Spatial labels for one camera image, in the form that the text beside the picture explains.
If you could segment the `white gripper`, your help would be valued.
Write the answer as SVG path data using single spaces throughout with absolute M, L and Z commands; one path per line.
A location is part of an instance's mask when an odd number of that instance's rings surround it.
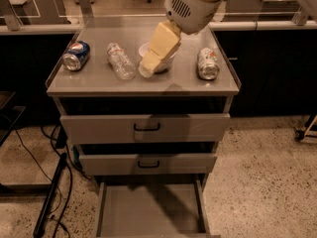
M 150 78 L 180 45 L 181 31 L 187 35 L 204 29 L 223 0 L 165 0 L 168 20 L 158 23 L 138 70 Z

